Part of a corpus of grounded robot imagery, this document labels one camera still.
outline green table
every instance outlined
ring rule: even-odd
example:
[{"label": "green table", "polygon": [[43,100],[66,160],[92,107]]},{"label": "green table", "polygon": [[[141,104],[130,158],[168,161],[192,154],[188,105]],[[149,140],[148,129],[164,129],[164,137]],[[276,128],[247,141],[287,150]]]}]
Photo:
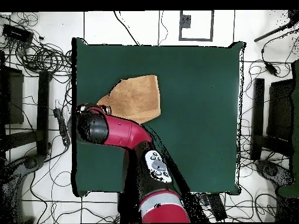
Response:
[{"label": "green table", "polygon": [[[236,192],[240,52],[230,48],[86,45],[77,39],[77,103],[98,102],[121,79],[158,77],[160,136],[192,191]],[[77,142],[78,191],[122,191],[124,151]]]}]

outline tan cloth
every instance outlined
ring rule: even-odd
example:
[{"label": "tan cloth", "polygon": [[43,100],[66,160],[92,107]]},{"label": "tan cloth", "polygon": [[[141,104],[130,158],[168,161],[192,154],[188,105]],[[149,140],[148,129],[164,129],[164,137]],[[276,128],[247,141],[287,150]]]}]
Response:
[{"label": "tan cloth", "polygon": [[161,114],[157,76],[147,75],[121,80],[101,98],[98,105],[110,106],[112,115],[145,123]]}]

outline cable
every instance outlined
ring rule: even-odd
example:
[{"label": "cable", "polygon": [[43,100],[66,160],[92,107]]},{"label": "cable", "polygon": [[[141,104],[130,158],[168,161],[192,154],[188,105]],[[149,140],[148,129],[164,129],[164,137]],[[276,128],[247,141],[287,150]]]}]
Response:
[{"label": "cable", "polygon": [[[55,140],[57,137],[60,137],[60,135],[55,136],[55,138],[53,139],[52,143],[54,142],[54,140]],[[58,158],[58,160],[56,161],[56,163],[54,164],[54,166],[53,166],[52,168],[50,168],[50,167],[51,167],[52,150],[53,150],[53,144],[52,144],[52,146],[51,146],[50,159],[49,159],[49,171],[48,171],[48,172],[49,172],[50,178],[51,178],[53,184],[55,184],[55,185],[57,185],[57,186],[59,186],[59,187],[69,186],[71,183],[69,183],[68,185],[59,185],[59,184],[57,184],[57,183],[55,182],[56,179],[53,180],[53,178],[52,178],[52,175],[51,175],[51,169],[56,165],[56,163],[60,160],[60,158],[61,158],[61,156],[62,156],[62,154],[60,154],[60,155],[59,155],[59,158]]]},{"label": "cable", "polygon": [[126,27],[126,25],[117,17],[116,12],[113,11],[116,19],[124,26],[124,28],[127,30],[127,32],[129,33],[129,35],[131,36],[131,38],[134,40],[134,42],[136,43],[136,45],[140,46],[140,44],[134,39],[134,37],[132,36],[132,34],[130,33],[130,31],[128,30],[128,28]]},{"label": "cable", "polygon": [[257,216],[258,216],[258,218],[259,218],[259,220],[260,220],[261,222],[263,222],[263,221],[261,220],[261,218],[260,218],[260,216],[259,216],[260,212],[258,211],[258,208],[257,208],[257,200],[258,200],[259,197],[261,197],[261,196],[263,196],[263,195],[267,195],[267,196],[272,197],[272,198],[274,198],[275,200],[277,200],[276,197],[274,197],[273,195],[271,195],[271,194],[269,194],[269,193],[261,193],[261,194],[259,194],[259,195],[255,198],[255,201],[254,201],[254,203],[255,203],[255,211],[256,211],[256,214],[257,214]]},{"label": "cable", "polygon": [[26,154],[31,151],[32,149],[36,148],[36,146],[34,146],[33,148],[29,149],[25,154],[24,154],[24,157],[26,156]]},{"label": "cable", "polygon": [[[11,19],[1,16],[2,18],[10,21]],[[71,50],[63,53],[62,49],[54,44],[43,44],[41,41],[43,38],[38,32],[32,30],[29,27],[33,27],[38,22],[38,16],[35,13],[24,13],[18,12],[17,17],[20,21],[12,21],[15,24],[15,27],[30,31],[34,34],[33,42],[31,45],[24,45],[20,42],[11,45],[11,40],[7,39],[5,41],[6,47],[8,46],[11,50],[15,48],[15,55],[19,64],[16,64],[16,67],[19,69],[18,65],[23,66],[29,77],[38,77],[32,75],[30,72],[38,73],[39,71],[51,71],[53,73],[53,79],[59,83],[66,83],[66,95],[65,102],[62,110],[65,106],[71,105],[71,96],[69,92],[71,91]],[[27,50],[30,49],[33,51],[33,54],[28,54]],[[68,79],[65,82],[61,82],[56,77],[58,76],[67,76]]]},{"label": "cable", "polygon": [[46,208],[44,209],[43,213],[40,215],[39,219],[37,220],[37,223],[36,223],[36,224],[39,224],[41,217],[44,215],[44,213],[46,212],[46,210],[47,210],[47,208],[48,208],[48,204],[47,204],[43,199],[41,199],[40,197],[38,197],[38,196],[32,191],[32,184],[33,184],[34,180],[35,180],[35,171],[33,172],[33,180],[32,180],[32,182],[31,182],[31,184],[30,184],[30,191],[31,191],[31,193],[32,193],[33,196],[35,196],[38,200],[42,201],[42,202],[45,203],[45,205],[46,205]]},{"label": "cable", "polygon": [[[54,181],[53,181],[53,184],[52,184],[52,189],[51,189],[51,203],[52,203],[52,205],[51,205],[51,216],[52,216],[52,219],[53,219],[53,222],[55,222],[55,210],[56,210],[56,207],[57,207],[57,204],[56,203],[53,203],[53,187],[54,187],[54,185],[56,184],[55,183],[55,181],[56,181],[56,179],[61,175],[61,174],[63,174],[63,173],[69,173],[69,174],[71,174],[69,171],[62,171],[61,173],[59,173],[56,177],[55,177],[55,179],[54,179]],[[63,185],[59,185],[60,187],[66,187],[66,186],[69,186],[71,183],[69,183],[69,184],[67,184],[67,185],[65,185],[65,186],[63,186]]]},{"label": "cable", "polygon": [[17,105],[15,105],[15,104],[13,104],[12,102],[11,102],[11,105],[13,105],[13,106],[15,106],[17,109],[19,109],[19,110],[21,110],[22,112],[23,112],[23,114],[25,115],[25,117],[27,118],[27,121],[28,121],[28,124],[30,125],[30,127],[31,127],[31,130],[33,131],[33,133],[35,134],[35,139],[36,139],[36,141],[37,141],[37,135],[36,135],[36,131],[33,129],[33,126],[31,125],[31,123],[30,123],[30,121],[29,121],[29,119],[28,119],[28,116],[27,116],[27,114],[20,108],[20,107],[18,107]]},{"label": "cable", "polygon": [[164,10],[162,11],[162,16],[161,16],[161,24],[162,24],[162,26],[163,26],[163,27],[166,29],[166,31],[167,31],[167,34],[166,34],[165,38],[159,42],[159,44],[158,44],[159,46],[160,46],[160,44],[162,43],[162,41],[166,40],[166,38],[167,38],[167,35],[168,35],[168,29],[167,29],[167,28],[164,26],[164,24],[163,24],[163,22],[162,22],[162,19],[163,19],[163,14],[164,14]]},{"label": "cable", "polygon": [[275,66],[274,66],[274,65],[277,65],[277,64],[280,64],[280,63],[276,63],[276,62],[267,62],[267,61],[265,61],[265,59],[264,59],[265,47],[267,46],[268,43],[272,42],[273,40],[283,38],[284,36],[286,36],[286,35],[288,35],[288,34],[296,33],[296,32],[298,32],[298,31],[299,31],[299,29],[295,29],[295,30],[289,31],[289,32],[287,32],[287,33],[282,34],[281,36],[278,36],[278,37],[276,37],[276,38],[273,38],[273,39],[269,40],[268,42],[266,42],[266,43],[264,44],[264,46],[263,46],[263,48],[262,48],[262,50],[261,50],[261,53],[262,53],[262,59],[263,59],[264,64],[266,65],[266,69],[267,69],[272,75],[274,75],[274,76],[276,76],[276,77],[278,77],[278,78],[285,78],[287,75],[289,75],[289,73],[291,72],[291,68],[290,68],[290,65],[287,63],[287,60],[288,60],[288,58],[290,57],[291,53],[293,52],[293,49],[294,49],[294,47],[295,47],[295,44],[296,44],[296,42],[297,42],[299,36],[296,38],[296,40],[295,40],[295,42],[294,42],[294,44],[293,44],[293,47],[292,47],[292,49],[291,49],[289,55],[288,55],[287,58],[286,58],[286,61],[283,63],[284,66],[288,69],[288,73],[287,73],[287,75],[284,75],[284,76],[278,76],[278,74],[280,74],[280,71],[277,73],[277,70],[275,69]]}]

